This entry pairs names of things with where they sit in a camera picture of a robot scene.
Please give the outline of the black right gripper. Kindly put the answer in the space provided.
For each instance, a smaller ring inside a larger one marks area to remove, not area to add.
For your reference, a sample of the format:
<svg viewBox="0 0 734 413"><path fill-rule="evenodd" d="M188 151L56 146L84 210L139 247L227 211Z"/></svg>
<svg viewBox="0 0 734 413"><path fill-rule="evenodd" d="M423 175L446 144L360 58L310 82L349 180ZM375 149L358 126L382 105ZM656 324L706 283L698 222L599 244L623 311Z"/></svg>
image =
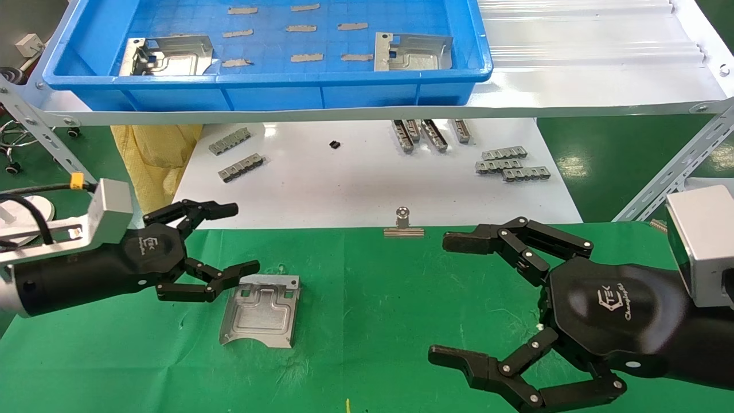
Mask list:
<svg viewBox="0 0 734 413"><path fill-rule="evenodd" d="M545 285L542 322L556 331L545 327L504 360L440 345L428 351L431 364L461 371L470 388L500 395L518 412L612 403L627 385L610 369L732 389L732 309L695 306L674 270L592 262L591 241L526 217L446 232L442 246L498 254L532 286ZM537 250L568 261L551 270ZM591 378L542 389L527 383L522 374L554 349Z"/></svg>

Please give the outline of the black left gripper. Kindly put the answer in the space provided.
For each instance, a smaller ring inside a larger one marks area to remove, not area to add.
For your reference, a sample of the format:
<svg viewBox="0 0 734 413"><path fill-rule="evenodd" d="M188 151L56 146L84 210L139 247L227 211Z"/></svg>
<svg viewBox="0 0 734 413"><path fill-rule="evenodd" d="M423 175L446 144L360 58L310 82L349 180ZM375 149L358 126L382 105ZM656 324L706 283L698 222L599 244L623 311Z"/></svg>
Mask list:
<svg viewBox="0 0 734 413"><path fill-rule="evenodd" d="M155 286L158 300L212 303L260 270L252 260L219 270L186 259L185 239L205 220L239 214L236 203L178 201L143 217L120 243L11 265L11 313L35 317ZM168 225L180 220L175 228ZM202 284L178 284L188 274Z"/></svg>

